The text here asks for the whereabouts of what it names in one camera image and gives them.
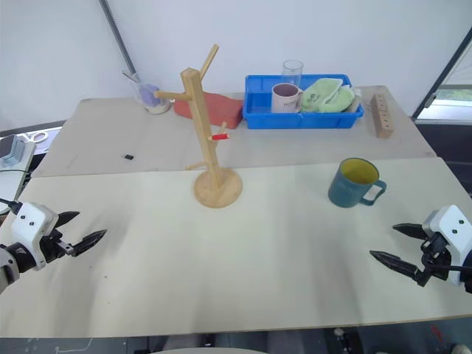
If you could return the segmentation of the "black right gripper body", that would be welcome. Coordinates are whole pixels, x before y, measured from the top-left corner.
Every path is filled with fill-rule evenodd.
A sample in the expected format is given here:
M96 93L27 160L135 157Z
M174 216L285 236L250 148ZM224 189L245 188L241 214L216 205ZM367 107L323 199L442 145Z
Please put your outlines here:
M442 235L432 235L425 240L420 249L423 252L421 262L424 269L416 275L417 284L424 287L431 277L446 281L451 264L451 254L447 250L447 241Z

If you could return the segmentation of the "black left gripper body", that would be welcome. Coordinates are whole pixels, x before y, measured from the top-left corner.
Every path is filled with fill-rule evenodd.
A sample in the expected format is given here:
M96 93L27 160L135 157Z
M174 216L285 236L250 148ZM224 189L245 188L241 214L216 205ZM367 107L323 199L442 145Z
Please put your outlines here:
M53 229L49 235L40 239L40 250L46 263L50 263L64 255L71 255L74 251L70 243L62 241L63 234L57 229Z

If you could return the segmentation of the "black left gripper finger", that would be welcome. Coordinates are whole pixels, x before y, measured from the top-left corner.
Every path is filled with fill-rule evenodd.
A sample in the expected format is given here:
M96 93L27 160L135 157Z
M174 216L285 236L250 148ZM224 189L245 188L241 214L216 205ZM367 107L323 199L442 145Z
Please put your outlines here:
M90 235L85 236L79 243L76 243L72 246L72 252L70 253L70 255L72 257L78 257L82 253L88 251L100 242L106 232L107 229L103 229L96 232L92 232Z
M80 214L80 212L78 212L78 211L67 211L67 212L59 213L57 222L55 224L55 228L57 229L57 228L61 227L62 225L67 224L72 219L77 217L79 214Z

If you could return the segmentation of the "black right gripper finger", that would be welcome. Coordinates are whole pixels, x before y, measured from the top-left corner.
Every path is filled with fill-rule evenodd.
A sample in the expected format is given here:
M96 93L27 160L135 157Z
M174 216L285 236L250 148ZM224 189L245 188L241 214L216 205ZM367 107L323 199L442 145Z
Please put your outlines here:
M414 264L408 263L400 257L384 251L369 251L369 253L387 268L417 281L420 271Z
M415 239L428 240L428 234L423 230L423 226L418 223L399 223L392 227L394 230Z

